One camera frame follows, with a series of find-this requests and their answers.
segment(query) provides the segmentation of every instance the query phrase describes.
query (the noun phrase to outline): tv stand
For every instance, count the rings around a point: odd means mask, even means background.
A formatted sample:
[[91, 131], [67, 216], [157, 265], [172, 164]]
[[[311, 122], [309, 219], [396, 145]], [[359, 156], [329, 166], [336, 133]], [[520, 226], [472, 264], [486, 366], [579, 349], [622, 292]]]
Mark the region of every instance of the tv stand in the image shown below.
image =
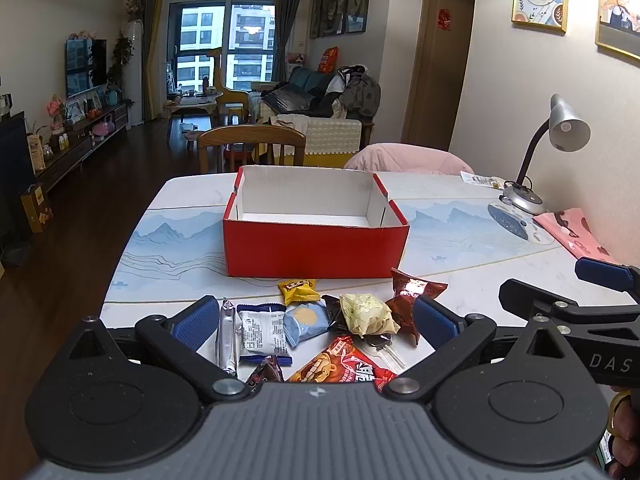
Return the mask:
[[[113, 123], [116, 126], [112, 134], [105, 136], [99, 142], [92, 139], [91, 129], [94, 124], [104, 120], [108, 115], [113, 115]], [[51, 190], [67, 173], [77, 168], [95, 150], [105, 142], [125, 130], [129, 122], [129, 111], [126, 104], [107, 106], [100, 110], [100, 116], [93, 120], [83, 119], [78, 121], [71, 132], [67, 132], [69, 147], [54, 154], [53, 158], [46, 160], [46, 168], [36, 171], [35, 176], [41, 182], [45, 191]]]

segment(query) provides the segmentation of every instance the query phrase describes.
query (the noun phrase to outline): television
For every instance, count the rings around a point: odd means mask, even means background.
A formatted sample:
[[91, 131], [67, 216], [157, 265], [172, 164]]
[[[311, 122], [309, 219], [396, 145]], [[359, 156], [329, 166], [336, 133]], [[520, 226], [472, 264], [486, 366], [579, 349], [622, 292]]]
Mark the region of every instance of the television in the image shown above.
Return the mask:
[[68, 40], [65, 58], [67, 97], [107, 82], [107, 40]]

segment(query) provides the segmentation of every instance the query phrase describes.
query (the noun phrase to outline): gray lamp shade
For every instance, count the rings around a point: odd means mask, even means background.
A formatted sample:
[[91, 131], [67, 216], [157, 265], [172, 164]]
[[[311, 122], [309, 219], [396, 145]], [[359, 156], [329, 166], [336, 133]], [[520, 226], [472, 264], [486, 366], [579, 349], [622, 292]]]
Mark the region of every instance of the gray lamp shade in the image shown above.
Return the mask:
[[549, 140], [556, 150], [577, 152], [591, 139], [591, 129], [558, 94], [551, 98]]

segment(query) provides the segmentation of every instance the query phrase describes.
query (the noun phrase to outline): human hand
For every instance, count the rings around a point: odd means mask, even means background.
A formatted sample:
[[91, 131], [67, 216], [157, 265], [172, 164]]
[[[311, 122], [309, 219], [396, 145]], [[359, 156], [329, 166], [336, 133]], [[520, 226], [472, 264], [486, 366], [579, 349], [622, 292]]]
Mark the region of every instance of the human hand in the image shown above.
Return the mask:
[[616, 461], [609, 466], [609, 475], [618, 479], [622, 478], [624, 468], [636, 464], [640, 457], [640, 448], [634, 439], [640, 433], [640, 415], [631, 406], [630, 397], [619, 403], [613, 415], [613, 427], [620, 436], [613, 438], [611, 452]]

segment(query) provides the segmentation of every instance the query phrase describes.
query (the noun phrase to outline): wooden door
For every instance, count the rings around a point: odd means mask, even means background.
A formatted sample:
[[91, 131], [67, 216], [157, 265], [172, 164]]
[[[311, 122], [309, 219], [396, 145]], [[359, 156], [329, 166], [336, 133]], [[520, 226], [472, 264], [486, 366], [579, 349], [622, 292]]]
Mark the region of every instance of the wooden door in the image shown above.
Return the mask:
[[424, 0], [423, 6], [404, 138], [448, 150], [465, 78], [474, 0]]

